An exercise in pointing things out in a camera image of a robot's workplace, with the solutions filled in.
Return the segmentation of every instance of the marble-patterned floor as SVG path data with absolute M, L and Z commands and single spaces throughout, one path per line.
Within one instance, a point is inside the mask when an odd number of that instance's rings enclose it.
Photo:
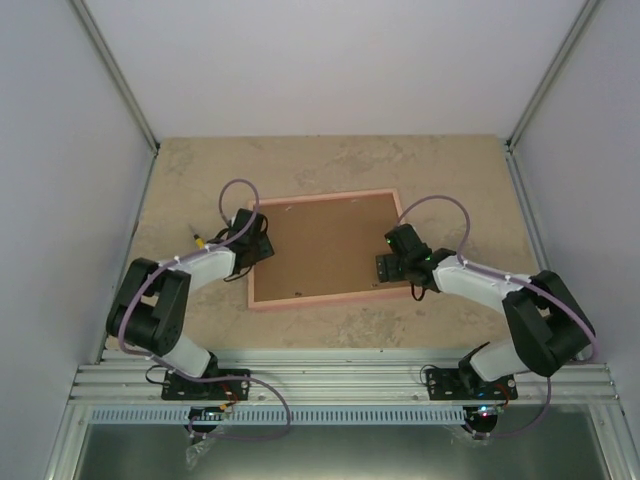
M 443 193 L 464 203 L 472 230 L 466 256 L 532 273 L 535 263 L 507 165 L 492 136 L 175 138 L 162 143 L 131 258 L 194 249 L 191 223 L 205 238 L 223 227 L 220 188 L 252 180 L 264 198 L 397 188 L 403 206 Z M 233 214 L 251 192 L 228 192 Z M 430 246 L 455 248 L 462 215 L 433 202 L 409 221 Z M 215 282 L 190 298 L 185 331 L 219 348 L 467 347 L 507 335 L 502 315 L 462 298 L 429 293 L 403 299 L 293 310 L 248 311 L 246 280 Z

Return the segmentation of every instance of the metal base plate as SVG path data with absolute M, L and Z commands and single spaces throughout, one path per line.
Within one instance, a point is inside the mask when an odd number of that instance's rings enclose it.
M 242 377 L 251 376 L 251 370 L 227 368 L 220 369 L 218 376 L 238 375 Z M 224 383 L 195 383 L 186 380 L 179 375 L 172 375 L 167 372 L 164 377 L 166 386 L 162 388 L 162 400 L 247 400 L 249 398 L 249 387 L 242 387 L 242 383 L 237 380 Z
M 457 368 L 431 368 L 425 371 L 426 385 L 430 400 L 487 400 L 506 401 L 518 398 L 518 390 L 515 386 L 513 375 L 499 378 L 495 382 L 487 383 L 483 388 L 476 390 L 475 395 L 470 395 L 460 380 Z

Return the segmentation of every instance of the cork board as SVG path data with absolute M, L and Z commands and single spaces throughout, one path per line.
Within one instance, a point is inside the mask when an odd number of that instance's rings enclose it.
M 269 199 L 260 212 L 275 255 L 249 274 L 250 309 L 407 294 L 405 283 L 378 284 L 375 266 L 402 212 L 395 189 Z

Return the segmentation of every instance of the wooden frame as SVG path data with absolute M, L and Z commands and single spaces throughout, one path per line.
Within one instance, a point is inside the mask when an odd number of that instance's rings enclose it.
M 396 207 L 398 217 L 402 214 L 402 206 L 400 205 L 400 197 L 398 191 L 395 188 L 383 188 L 376 190 L 361 190 L 351 192 L 339 192 L 339 193 L 326 193 L 316 195 L 302 195 L 295 197 L 280 197 L 270 198 L 260 201 L 261 206 L 266 205 L 278 205 L 292 203 L 306 203 L 306 202 L 318 202 L 323 200 L 339 200 L 347 198 L 362 198 L 373 195 L 391 195 Z M 253 209 L 255 202 L 252 200 L 249 202 L 249 208 Z M 373 299 L 385 299 L 385 298 L 398 298 L 407 295 L 406 285 L 387 288 L 384 290 L 376 291 L 361 291 L 361 292 L 349 292 L 339 293 L 331 295 L 317 295 L 312 297 L 301 298 L 288 298 L 281 300 L 267 300 L 256 301 L 255 300 L 255 276 L 254 271 L 249 272 L 248 275 L 248 308 L 250 310 L 274 310 L 287 307 L 302 307 L 311 305 L 326 305 L 343 303 L 349 301 L 362 301 Z

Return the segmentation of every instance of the enclosure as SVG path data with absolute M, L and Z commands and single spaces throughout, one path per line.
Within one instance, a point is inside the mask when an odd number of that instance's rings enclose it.
M 637 2 L 4 10 L 2 478 L 638 476 Z M 246 279 L 213 282 L 189 297 L 185 331 L 281 391 L 297 424 L 273 442 L 213 442 L 188 470 L 185 415 L 208 403 L 162 400 L 152 362 L 119 351 L 105 321 L 132 259 L 193 250 L 189 224 L 206 238 L 224 227 L 218 192 L 238 177 L 265 199 L 456 198 L 473 225 L 467 258 L 561 275 L 595 327 L 597 363 L 551 377 L 535 429 L 483 444 L 460 428 L 479 404 L 432 400 L 421 368 L 508 337 L 503 315 L 434 292 L 257 311 Z M 224 206 L 251 198 L 230 189 Z M 456 249 L 464 233 L 445 203 L 407 219 L 430 245 Z M 546 379 L 515 380 L 499 432 L 545 403 Z M 264 387 L 246 408 L 258 416 L 232 429 L 281 427 Z

